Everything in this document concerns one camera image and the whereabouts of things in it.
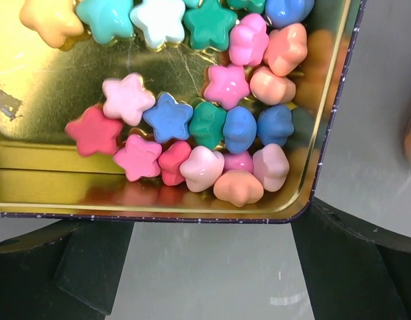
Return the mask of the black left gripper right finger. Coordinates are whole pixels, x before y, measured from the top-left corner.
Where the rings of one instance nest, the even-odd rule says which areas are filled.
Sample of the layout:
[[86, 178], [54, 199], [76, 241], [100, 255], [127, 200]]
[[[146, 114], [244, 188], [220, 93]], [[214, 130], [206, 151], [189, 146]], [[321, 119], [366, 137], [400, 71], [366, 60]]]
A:
[[316, 319], [411, 319], [411, 237], [319, 199], [291, 226]]

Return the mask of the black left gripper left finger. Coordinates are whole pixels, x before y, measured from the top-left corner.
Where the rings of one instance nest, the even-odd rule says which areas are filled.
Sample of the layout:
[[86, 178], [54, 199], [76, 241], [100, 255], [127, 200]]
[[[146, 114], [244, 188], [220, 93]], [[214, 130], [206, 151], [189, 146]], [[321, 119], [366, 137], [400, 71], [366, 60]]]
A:
[[133, 223], [60, 221], [0, 242], [0, 319], [105, 319]]

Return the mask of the patterned tin of pastel candies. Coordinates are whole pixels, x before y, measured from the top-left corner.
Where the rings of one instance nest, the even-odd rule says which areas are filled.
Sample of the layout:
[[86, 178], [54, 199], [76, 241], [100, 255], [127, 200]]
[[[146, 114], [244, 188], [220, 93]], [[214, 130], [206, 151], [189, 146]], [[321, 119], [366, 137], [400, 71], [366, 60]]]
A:
[[294, 219], [362, 7], [0, 1], [0, 214]]

